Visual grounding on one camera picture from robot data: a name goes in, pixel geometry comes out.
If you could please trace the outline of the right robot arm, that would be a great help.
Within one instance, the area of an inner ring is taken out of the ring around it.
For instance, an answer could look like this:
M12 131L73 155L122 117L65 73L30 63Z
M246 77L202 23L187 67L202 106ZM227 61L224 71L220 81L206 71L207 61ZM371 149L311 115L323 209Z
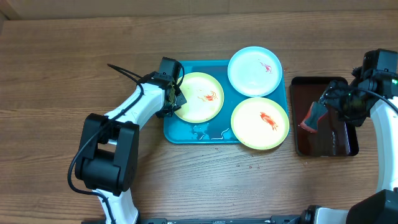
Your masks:
M308 105L299 126L315 134L333 108L345 122L370 118L376 131L379 179L376 193L349 210L312 206L299 223L397 223L397 80L358 85L333 80L319 100Z

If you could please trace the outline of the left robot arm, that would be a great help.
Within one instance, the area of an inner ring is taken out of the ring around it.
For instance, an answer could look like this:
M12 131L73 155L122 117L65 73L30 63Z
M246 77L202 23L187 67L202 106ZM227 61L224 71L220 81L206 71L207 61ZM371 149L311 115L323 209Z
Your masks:
M90 114L83 124L78 152L67 181L76 193L99 198L105 223L138 223L131 184L137 169L139 133L148 120L172 114L184 104L178 72L152 72L105 115Z

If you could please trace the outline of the red and green sponge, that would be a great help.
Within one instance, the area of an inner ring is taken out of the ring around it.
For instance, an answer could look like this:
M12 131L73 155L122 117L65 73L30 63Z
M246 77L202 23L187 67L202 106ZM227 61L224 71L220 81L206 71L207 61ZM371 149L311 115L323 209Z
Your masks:
M324 104L314 101L299 126L310 133L317 133L319 120L327 113L328 109Z

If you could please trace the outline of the light blue plate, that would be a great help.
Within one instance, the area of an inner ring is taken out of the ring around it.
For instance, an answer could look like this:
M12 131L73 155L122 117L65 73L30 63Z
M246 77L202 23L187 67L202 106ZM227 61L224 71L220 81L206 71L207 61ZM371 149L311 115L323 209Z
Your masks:
M258 46L237 51L229 61L227 73L234 89L248 97L271 94L283 76L278 57L270 50Z

